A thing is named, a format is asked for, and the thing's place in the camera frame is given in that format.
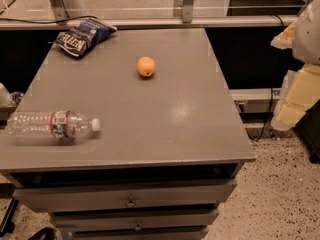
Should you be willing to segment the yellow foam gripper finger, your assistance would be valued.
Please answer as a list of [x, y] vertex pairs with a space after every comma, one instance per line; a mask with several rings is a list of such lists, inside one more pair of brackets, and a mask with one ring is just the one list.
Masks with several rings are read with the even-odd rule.
[[305, 64], [297, 72], [289, 70], [283, 79], [271, 127], [277, 131], [295, 127], [319, 100], [320, 66]]
[[280, 34], [275, 36], [271, 41], [271, 46], [277, 49], [291, 49], [296, 22], [291, 23]]

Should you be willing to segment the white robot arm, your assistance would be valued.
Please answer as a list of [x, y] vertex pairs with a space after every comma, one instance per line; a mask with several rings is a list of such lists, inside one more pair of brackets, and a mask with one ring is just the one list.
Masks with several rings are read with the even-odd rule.
[[275, 48], [290, 48], [293, 57], [304, 63], [297, 72], [288, 71], [280, 90], [271, 127], [287, 131], [320, 100], [320, 0], [312, 0], [290, 24], [271, 41]]

